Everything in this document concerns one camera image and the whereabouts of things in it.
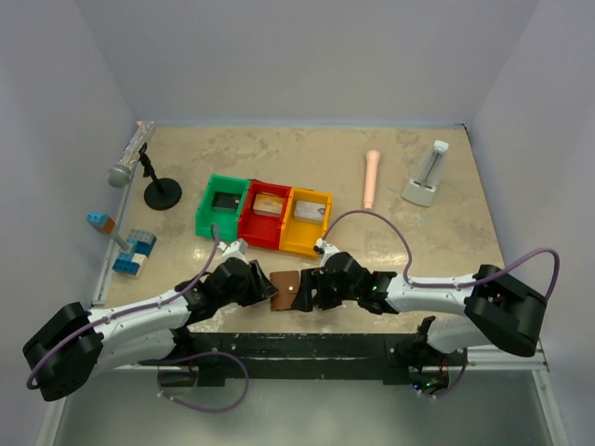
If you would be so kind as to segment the brown leather card holder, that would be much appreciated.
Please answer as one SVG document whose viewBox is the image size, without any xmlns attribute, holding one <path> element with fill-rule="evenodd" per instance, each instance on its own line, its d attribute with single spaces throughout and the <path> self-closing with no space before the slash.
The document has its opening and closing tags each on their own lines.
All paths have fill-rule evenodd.
<svg viewBox="0 0 595 446">
<path fill-rule="evenodd" d="M 298 294 L 300 272 L 298 270 L 272 272 L 270 281 L 277 289 L 276 295 L 271 299 L 271 310 L 291 310 Z"/>
</svg>

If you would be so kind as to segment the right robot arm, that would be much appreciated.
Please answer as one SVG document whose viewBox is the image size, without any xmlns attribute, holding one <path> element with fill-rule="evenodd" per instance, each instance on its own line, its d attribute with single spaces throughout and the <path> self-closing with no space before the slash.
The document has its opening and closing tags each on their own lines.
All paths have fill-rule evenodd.
<svg viewBox="0 0 595 446">
<path fill-rule="evenodd" d="M 346 252 L 303 270 L 293 290 L 290 308 L 302 312 L 336 308 L 346 300 L 377 315 L 426 311 L 416 337 L 424 349 L 443 355 L 493 345 L 530 358 L 547 308 L 538 291 L 493 265 L 434 284 L 430 278 L 370 271 Z"/>
</svg>

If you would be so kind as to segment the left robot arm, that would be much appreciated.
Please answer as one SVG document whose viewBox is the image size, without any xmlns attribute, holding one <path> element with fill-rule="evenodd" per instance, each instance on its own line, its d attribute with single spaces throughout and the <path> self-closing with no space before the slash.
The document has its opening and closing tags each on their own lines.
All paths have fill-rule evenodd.
<svg viewBox="0 0 595 446">
<path fill-rule="evenodd" d="M 255 305 L 277 295 L 256 260 L 229 258 L 174 289 L 136 305 L 104 310 L 79 302 L 63 306 L 23 346 L 31 371 L 26 387 L 46 401 L 60 400 L 93 374 L 143 361 L 165 363 L 174 333 L 212 318 L 235 303 Z"/>
</svg>

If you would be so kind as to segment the orange card stack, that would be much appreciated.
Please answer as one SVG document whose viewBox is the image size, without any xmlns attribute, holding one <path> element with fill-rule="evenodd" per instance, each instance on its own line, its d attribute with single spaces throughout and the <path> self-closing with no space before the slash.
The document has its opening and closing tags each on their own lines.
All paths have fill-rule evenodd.
<svg viewBox="0 0 595 446">
<path fill-rule="evenodd" d="M 281 196 L 259 193 L 255 196 L 252 210 L 256 215 L 279 217 L 283 213 L 284 198 Z"/>
</svg>

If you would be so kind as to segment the black card stack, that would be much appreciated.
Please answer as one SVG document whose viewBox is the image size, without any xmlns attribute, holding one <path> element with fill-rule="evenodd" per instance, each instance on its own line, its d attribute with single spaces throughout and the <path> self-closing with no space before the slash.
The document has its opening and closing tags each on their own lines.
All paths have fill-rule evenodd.
<svg viewBox="0 0 595 446">
<path fill-rule="evenodd" d="M 235 213 L 240 207 L 241 200 L 242 195 L 239 193 L 216 191 L 211 205 L 217 212 Z"/>
</svg>

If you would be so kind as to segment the yellow plastic bin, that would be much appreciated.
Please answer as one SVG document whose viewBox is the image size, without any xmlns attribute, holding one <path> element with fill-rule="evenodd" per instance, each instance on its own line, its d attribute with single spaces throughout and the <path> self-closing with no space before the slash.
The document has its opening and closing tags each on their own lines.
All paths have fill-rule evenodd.
<svg viewBox="0 0 595 446">
<path fill-rule="evenodd" d="M 324 222 L 320 225 L 297 221 L 293 217 L 296 201 L 322 203 L 326 206 Z M 281 228 L 279 250 L 287 253 L 316 257 L 313 246 L 322 238 L 329 225 L 333 195 L 328 192 L 292 188 Z"/>
</svg>

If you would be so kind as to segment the red plastic bin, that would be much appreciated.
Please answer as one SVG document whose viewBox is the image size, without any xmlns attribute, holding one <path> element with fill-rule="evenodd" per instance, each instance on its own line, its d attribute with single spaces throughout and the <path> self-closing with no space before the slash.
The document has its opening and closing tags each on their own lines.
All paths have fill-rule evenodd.
<svg viewBox="0 0 595 446">
<path fill-rule="evenodd" d="M 238 222 L 237 236 L 249 245 L 277 250 L 279 248 L 284 213 L 288 205 L 291 188 L 259 180 L 251 180 L 245 203 Z M 256 215 L 252 210 L 255 196 L 259 193 L 284 198 L 283 213 L 279 217 Z"/>
</svg>

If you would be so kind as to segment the green plastic bin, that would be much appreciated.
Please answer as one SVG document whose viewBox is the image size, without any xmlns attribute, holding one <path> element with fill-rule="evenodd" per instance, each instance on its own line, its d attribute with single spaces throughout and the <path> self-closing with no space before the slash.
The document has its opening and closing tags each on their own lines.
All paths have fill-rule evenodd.
<svg viewBox="0 0 595 446">
<path fill-rule="evenodd" d="M 195 214 L 196 235 L 211 238 L 216 223 L 222 241 L 235 240 L 249 186 L 249 179 L 212 175 Z"/>
</svg>

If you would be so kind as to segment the blue white brick stack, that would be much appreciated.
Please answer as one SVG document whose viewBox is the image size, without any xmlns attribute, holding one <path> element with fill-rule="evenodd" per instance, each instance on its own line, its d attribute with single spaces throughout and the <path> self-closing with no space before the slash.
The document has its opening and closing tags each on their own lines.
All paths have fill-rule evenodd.
<svg viewBox="0 0 595 446">
<path fill-rule="evenodd" d="M 127 251 L 121 251 L 112 264 L 112 271 L 123 276 L 139 278 L 148 263 L 156 236 L 147 230 L 132 229 L 126 238 Z"/>
</svg>

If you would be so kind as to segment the black microphone stand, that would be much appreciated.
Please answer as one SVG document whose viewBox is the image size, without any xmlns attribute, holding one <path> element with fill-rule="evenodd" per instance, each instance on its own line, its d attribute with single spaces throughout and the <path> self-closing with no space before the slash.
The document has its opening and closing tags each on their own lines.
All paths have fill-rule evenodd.
<svg viewBox="0 0 595 446">
<path fill-rule="evenodd" d="M 145 188 L 144 202 L 152 209 L 165 211 L 174 207 L 182 197 L 182 188 L 179 183 L 168 177 L 159 178 L 154 171 L 152 162 L 146 151 L 148 144 L 144 143 L 139 150 L 139 162 L 143 168 L 143 177 L 148 177 L 152 182 Z"/>
</svg>

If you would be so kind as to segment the pink flashlight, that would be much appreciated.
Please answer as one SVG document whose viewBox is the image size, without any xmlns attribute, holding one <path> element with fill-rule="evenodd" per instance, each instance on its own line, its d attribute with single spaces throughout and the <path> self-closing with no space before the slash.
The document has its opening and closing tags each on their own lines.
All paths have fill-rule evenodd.
<svg viewBox="0 0 595 446">
<path fill-rule="evenodd" d="M 377 150 L 367 151 L 365 154 L 365 177 L 364 177 L 364 196 L 363 208 L 372 210 L 376 196 L 377 171 L 380 161 L 380 152 Z"/>
</svg>

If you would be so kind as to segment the blue orange brick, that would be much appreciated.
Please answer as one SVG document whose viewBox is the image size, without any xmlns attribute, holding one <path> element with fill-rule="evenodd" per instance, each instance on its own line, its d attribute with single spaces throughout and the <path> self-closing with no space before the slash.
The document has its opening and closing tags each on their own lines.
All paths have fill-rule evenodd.
<svg viewBox="0 0 595 446">
<path fill-rule="evenodd" d="M 111 235 L 114 228 L 114 220 L 107 214 L 90 212 L 86 215 L 86 222 L 98 233 Z"/>
</svg>

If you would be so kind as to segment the silver glitter microphone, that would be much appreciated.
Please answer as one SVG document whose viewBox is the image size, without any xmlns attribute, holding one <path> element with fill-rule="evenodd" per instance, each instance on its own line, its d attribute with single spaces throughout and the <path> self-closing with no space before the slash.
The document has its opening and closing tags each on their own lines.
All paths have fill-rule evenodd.
<svg viewBox="0 0 595 446">
<path fill-rule="evenodd" d="M 140 151 L 155 131 L 155 122 L 138 122 L 138 128 L 122 151 L 119 161 L 107 172 L 108 184 L 116 189 L 127 186 L 139 162 Z"/>
</svg>

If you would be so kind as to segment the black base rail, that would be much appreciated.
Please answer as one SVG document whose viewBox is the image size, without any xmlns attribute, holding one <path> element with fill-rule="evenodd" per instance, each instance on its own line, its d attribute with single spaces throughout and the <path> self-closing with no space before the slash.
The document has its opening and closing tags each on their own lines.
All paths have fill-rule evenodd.
<svg viewBox="0 0 595 446">
<path fill-rule="evenodd" d="M 415 334 L 265 334 L 175 332 L 175 346 L 164 365 L 190 356 L 224 352 L 238 358 L 251 379 L 368 380 L 409 385 L 412 369 L 460 366 L 464 356 L 425 347 Z"/>
</svg>

